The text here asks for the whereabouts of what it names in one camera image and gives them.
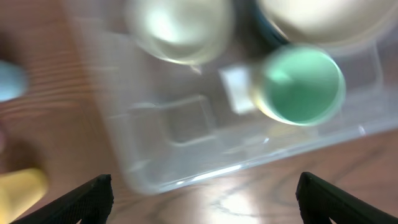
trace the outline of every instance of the green object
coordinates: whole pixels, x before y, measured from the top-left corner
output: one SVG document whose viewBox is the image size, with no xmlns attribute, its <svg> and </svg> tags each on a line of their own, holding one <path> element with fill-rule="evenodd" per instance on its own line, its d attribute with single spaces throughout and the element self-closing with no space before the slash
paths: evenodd
<svg viewBox="0 0 398 224">
<path fill-rule="evenodd" d="M 341 70 L 328 54 L 316 48 L 287 47 L 264 65 L 261 75 L 264 106 L 285 123 L 324 122 L 345 99 Z"/>
</svg>

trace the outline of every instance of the transparent tray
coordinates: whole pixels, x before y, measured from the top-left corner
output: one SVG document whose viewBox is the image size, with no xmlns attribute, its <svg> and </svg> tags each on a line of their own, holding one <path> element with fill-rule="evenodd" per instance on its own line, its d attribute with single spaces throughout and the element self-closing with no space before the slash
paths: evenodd
<svg viewBox="0 0 398 224">
<path fill-rule="evenodd" d="M 68 0 L 121 170 L 132 189 L 157 194 L 349 139 L 398 127 L 398 29 L 335 58 L 346 101 L 329 122 L 282 124 L 256 110 L 231 111 L 219 69 L 272 50 L 252 20 L 253 1 L 236 1 L 236 38 L 202 66 L 147 54 L 124 23 L 125 0 Z"/>
</svg>

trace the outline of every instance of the yellow object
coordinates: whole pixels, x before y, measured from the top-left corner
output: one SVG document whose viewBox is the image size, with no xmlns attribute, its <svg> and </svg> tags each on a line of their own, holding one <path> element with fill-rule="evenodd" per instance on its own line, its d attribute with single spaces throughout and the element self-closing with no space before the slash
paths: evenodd
<svg viewBox="0 0 398 224">
<path fill-rule="evenodd" d="M 44 196 L 47 186 L 46 176 L 38 169 L 0 175 L 0 224 L 22 215 Z"/>
</svg>

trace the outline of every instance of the brown wooden surface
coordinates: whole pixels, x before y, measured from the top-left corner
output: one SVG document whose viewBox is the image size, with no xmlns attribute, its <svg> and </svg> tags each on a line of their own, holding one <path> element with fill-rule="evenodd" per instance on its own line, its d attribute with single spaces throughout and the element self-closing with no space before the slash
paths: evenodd
<svg viewBox="0 0 398 224">
<path fill-rule="evenodd" d="M 123 183 L 93 100 L 101 88 L 88 83 L 59 1 L 0 0 L 0 59 L 29 73 L 26 96 L 0 104 L 8 137 L 0 168 L 39 166 L 48 173 L 50 191 L 31 211 L 112 174 L 109 223 L 302 223 L 295 187 L 307 170 L 398 216 L 398 131 L 145 197 Z M 383 66 L 395 72 L 396 64 Z"/>
</svg>

